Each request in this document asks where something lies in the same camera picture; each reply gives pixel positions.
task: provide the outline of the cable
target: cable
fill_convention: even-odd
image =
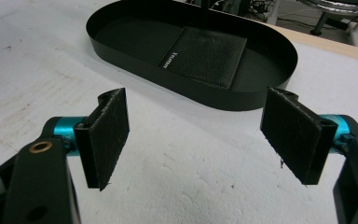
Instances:
[[[222,11],[226,13],[234,14],[233,12],[234,6],[235,6],[234,0],[231,2],[228,2],[227,0],[226,3],[223,4]]]
[[[306,15],[296,15],[296,17],[301,17],[301,18],[311,18],[311,19],[318,19],[318,20],[319,20],[319,18],[320,18],[320,17],[306,16]]]
[[[293,22],[293,23],[296,23],[297,25],[300,25],[300,26],[305,26],[307,28],[313,28],[315,27],[315,25],[311,25],[311,24],[308,24],[308,23],[305,23],[305,22],[302,22],[302,21],[295,21],[295,20],[287,20],[287,19],[282,19],[282,18],[278,18],[279,21],[290,21],[290,22]],[[335,27],[322,27],[323,29],[326,29],[326,30],[337,30],[337,28]]]
[[[274,0],[271,0],[271,1],[269,1],[268,5],[267,5],[267,9],[269,9],[269,6],[271,6],[271,3],[273,3],[273,4],[274,4],[274,5],[272,5],[272,7],[274,7],[274,6],[275,6],[275,2],[274,2]]]
[[[219,6],[219,3],[224,2],[224,1],[226,1],[226,0],[219,0],[219,1],[215,2],[215,3],[213,4],[213,6],[211,7],[211,9],[213,9],[214,7]]]
[[[290,13],[286,13],[286,14],[282,14],[282,15],[278,15],[278,16],[279,17],[285,17],[285,16],[290,16],[290,15],[296,15],[299,12],[305,12],[305,11],[319,11],[319,9],[303,9],[303,10],[290,12]]]

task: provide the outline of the white tabletop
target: white tabletop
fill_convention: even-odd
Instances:
[[[87,116],[125,87],[131,132],[108,187],[87,189],[69,158],[83,223],[336,223],[329,155],[318,186],[302,186],[259,131],[262,109],[195,103],[101,60],[86,22],[109,1],[0,0],[0,164],[55,116]],[[294,42],[287,90],[318,114],[358,121],[358,60]]]

